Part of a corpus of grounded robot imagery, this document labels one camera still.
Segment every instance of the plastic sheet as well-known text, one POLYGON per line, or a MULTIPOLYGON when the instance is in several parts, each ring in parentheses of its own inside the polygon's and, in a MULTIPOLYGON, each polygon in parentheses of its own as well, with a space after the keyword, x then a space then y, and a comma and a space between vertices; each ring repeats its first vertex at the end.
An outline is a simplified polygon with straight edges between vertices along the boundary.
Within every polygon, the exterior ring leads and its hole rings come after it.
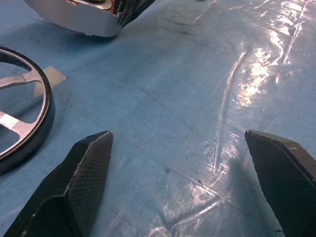
POLYGON ((110 129, 92 237, 284 236, 243 134, 277 134, 316 157, 315 1, 161 0, 116 39, 42 22, 21 0, 0 11, 2 46, 68 77, 47 142, 0 177, 0 235, 73 143, 110 129))

